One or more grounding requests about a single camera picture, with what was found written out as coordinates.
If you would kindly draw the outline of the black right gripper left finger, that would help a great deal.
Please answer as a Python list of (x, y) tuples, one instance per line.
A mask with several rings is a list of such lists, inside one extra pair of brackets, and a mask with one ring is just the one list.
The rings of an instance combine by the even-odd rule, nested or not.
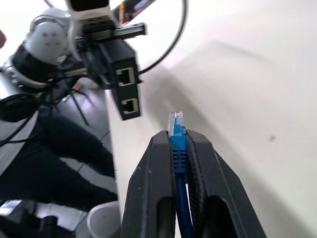
[(168, 134), (154, 135), (128, 184), (121, 238), (174, 238), (176, 189)]

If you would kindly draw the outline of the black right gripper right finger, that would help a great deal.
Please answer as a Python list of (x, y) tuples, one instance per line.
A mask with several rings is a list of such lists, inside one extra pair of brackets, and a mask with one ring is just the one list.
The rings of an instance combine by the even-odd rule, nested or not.
[(266, 238), (240, 179), (212, 143), (188, 130), (187, 151), (195, 238)]

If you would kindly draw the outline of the small black box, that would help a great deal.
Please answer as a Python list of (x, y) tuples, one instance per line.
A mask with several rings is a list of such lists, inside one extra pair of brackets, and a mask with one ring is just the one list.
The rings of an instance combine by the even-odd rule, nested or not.
[(122, 120), (141, 116), (138, 65), (134, 50), (123, 40), (99, 43), (112, 97)]

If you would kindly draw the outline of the grey round cylinder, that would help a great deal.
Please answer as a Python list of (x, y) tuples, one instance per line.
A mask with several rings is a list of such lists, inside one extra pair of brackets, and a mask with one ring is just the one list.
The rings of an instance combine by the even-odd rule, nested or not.
[(72, 238), (120, 238), (119, 202), (108, 202), (92, 208), (76, 226)]

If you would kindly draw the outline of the person's dark blue trouser leg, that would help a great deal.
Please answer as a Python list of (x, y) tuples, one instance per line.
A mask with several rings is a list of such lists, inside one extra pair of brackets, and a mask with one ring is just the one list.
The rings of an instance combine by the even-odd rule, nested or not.
[(0, 120), (0, 200), (35, 200), (83, 211), (117, 195), (93, 185), (64, 159), (115, 176), (112, 154), (99, 139), (65, 116), (40, 108), (29, 121)]

